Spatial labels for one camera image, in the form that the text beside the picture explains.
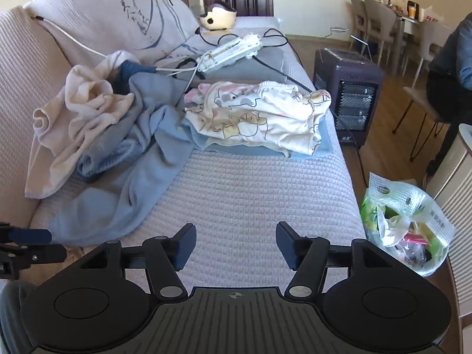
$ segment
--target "cream towel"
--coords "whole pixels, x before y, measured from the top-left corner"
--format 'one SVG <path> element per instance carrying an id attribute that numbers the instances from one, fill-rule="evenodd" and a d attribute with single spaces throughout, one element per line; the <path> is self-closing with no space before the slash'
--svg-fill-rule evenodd
<path id="1" fill-rule="evenodd" d="M 94 69 L 74 66 L 59 94 L 33 112 L 33 137 L 24 194 L 45 198 L 70 177 L 84 150 L 133 103 L 134 94 L 114 94 L 106 81 L 124 61 L 138 62 L 125 51 L 107 56 Z"/>

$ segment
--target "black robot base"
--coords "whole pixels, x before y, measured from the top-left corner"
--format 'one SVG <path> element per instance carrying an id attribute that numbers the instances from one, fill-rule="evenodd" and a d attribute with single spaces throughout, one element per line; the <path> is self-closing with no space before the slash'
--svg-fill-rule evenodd
<path id="1" fill-rule="evenodd" d="M 176 271 L 195 247 L 192 224 L 138 247 L 106 242 L 27 297 L 32 353 L 442 353 L 451 305 L 421 276 L 366 240 L 330 245 L 285 222 L 276 239 L 296 271 L 283 295 L 278 287 L 188 295 Z M 334 267 L 349 277 L 322 293 Z M 125 268 L 146 269 L 151 293 L 126 280 Z"/>

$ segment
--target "cartoon print fabric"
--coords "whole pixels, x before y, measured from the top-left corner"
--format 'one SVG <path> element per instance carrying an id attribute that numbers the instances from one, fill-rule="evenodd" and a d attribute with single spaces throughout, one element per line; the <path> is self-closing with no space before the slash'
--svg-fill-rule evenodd
<path id="1" fill-rule="evenodd" d="M 296 85 L 217 82 L 188 92 L 186 118 L 208 143 L 264 145 L 312 155 L 321 136 L 319 120 L 331 104 L 327 91 L 303 96 Z"/>

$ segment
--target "food package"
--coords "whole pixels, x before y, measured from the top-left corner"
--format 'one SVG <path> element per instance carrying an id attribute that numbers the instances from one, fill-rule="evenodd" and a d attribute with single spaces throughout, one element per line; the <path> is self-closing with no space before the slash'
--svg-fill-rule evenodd
<path id="1" fill-rule="evenodd" d="M 428 194 L 373 173 L 360 216 L 370 242 L 422 276 L 441 266 L 454 238 L 454 226 Z"/>

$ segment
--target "stool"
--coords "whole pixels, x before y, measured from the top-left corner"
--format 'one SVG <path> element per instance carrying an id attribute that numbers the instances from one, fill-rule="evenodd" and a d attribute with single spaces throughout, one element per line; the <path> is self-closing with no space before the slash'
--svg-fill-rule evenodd
<path id="1" fill-rule="evenodd" d="M 411 108 L 412 103 L 416 103 L 416 105 L 420 106 L 424 110 L 424 117 L 423 117 L 423 122 L 421 123 L 421 127 L 419 128 L 418 135 L 416 136 L 416 140 L 414 142 L 412 151 L 410 153 L 410 161 L 413 162 L 416 157 L 418 157 L 419 153 L 422 151 L 424 145 L 426 145 L 426 142 L 431 136 L 431 133 L 434 131 L 434 137 L 437 137 L 439 133 L 441 132 L 444 124 L 446 123 L 441 116 L 438 114 L 438 112 L 430 105 L 428 102 L 428 99 L 426 98 L 426 91 L 420 91 L 418 89 L 413 89 L 409 88 L 407 86 L 403 87 L 403 90 L 407 92 L 407 94 L 410 96 L 410 102 L 408 103 L 407 109 L 402 115 L 402 118 L 400 118 L 400 121 L 398 122 L 396 128 L 392 131 L 393 134 L 396 133 L 398 130 L 400 124 L 402 123 L 403 119 L 407 115 L 408 111 Z M 419 135 L 421 134 L 421 130 L 423 130 L 423 125 L 424 121 L 426 120 L 426 116 L 429 115 L 433 120 L 434 120 L 434 125 L 431 128 L 428 136 L 424 140 L 423 144 L 421 147 L 418 149 L 418 151 L 415 153 L 415 148 L 419 140 Z"/>

